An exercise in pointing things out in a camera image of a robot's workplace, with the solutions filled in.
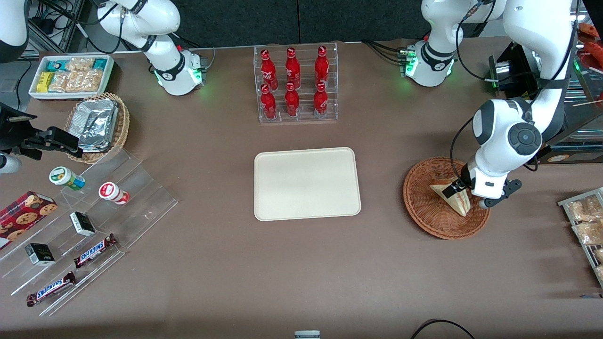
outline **wicker basket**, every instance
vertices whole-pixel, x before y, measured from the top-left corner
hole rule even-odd
[[[74,161],[84,162],[88,164],[96,163],[106,154],[116,154],[121,148],[124,147],[125,140],[128,138],[128,128],[130,128],[130,113],[128,112],[128,107],[125,106],[124,102],[115,94],[112,93],[102,93],[99,95],[95,95],[90,98],[86,98],[83,101],[93,101],[93,100],[101,100],[101,99],[111,99],[115,101],[119,105],[119,112],[117,117],[117,122],[115,124],[115,131],[113,132],[113,140],[111,141],[111,148],[109,151],[105,153],[84,153],[81,159],[76,158],[70,154],[67,156]],[[65,124],[65,130],[69,130],[69,126],[71,125],[71,119],[74,117],[75,107],[71,110],[71,114],[67,118],[67,123]]]
[[[455,165],[463,166],[458,160]],[[469,195],[471,209],[466,217],[455,212],[429,185],[438,179],[454,177],[447,157],[433,157],[414,165],[406,175],[404,204],[412,219],[427,233],[442,239],[464,239],[478,233],[488,221],[490,210],[479,207],[481,198]]]

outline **beige tray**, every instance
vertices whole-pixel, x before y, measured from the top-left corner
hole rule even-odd
[[[354,151],[347,147],[260,153],[254,212],[260,221],[360,213]]]

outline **snickers bar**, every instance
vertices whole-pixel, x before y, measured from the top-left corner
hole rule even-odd
[[[27,296],[27,306],[32,307],[35,304],[41,302],[44,298],[62,290],[66,286],[75,285],[77,282],[75,281],[75,275],[73,272],[67,273],[65,277],[59,279],[52,284],[46,286],[43,290],[38,291],[37,293],[32,293]]]
[[[103,241],[99,242],[94,247],[84,252],[84,254],[82,254],[78,258],[75,258],[75,268],[80,268],[88,262],[92,261],[92,259],[97,257],[102,252],[106,251],[111,245],[116,242],[117,240],[111,233],[108,237],[104,238]]]

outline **coca-cola bottle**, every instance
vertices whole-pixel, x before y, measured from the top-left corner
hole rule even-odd
[[[318,47],[318,58],[314,63],[315,85],[324,83],[324,87],[329,87],[329,59],[327,59],[327,48]]]
[[[264,116],[268,120],[276,119],[276,100],[274,99],[274,95],[270,93],[270,88],[268,88],[267,84],[262,84],[262,97],[260,101],[262,102],[262,110],[264,111]]]
[[[292,82],[287,83],[285,102],[287,103],[287,114],[295,118],[300,111],[300,96],[297,94],[295,85]]]
[[[295,48],[287,48],[287,62],[285,63],[285,69],[287,70],[287,81],[290,81],[295,86],[295,89],[299,89],[302,86],[301,78],[301,67],[300,62],[295,57]]]
[[[329,96],[324,92],[324,83],[319,83],[316,90],[316,93],[314,93],[314,116],[317,119],[322,119],[327,115]]]
[[[263,49],[260,55],[262,56],[262,78],[268,84],[270,92],[274,92],[279,88],[279,81],[276,79],[276,67],[270,60],[270,53],[267,49]]]

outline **brown table surface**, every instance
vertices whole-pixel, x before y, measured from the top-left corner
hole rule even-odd
[[[486,68],[506,38],[466,39]],[[108,91],[131,114],[126,149],[179,204],[130,252],[52,317],[38,317],[0,282],[0,337],[409,338],[425,320],[454,320],[476,338],[603,337],[603,300],[556,202],[603,186],[599,165],[541,166],[462,241],[422,231],[401,202],[413,164],[446,156],[460,126],[492,98],[460,65],[436,88],[402,79],[366,46],[339,43],[339,121],[260,125],[253,48],[219,49],[207,85],[172,97],[142,54],[117,54]],[[31,100],[38,128],[63,127],[74,102]],[[477,143],[467,130],[456,155]],[[350,147],[362,211],[354,217],[260,222],[253,159],[260,152]],[[0,206],[27,190],[54,196],[64,154],[23,160],[0,177]],[[452,331],[445,331],[450,337]]]

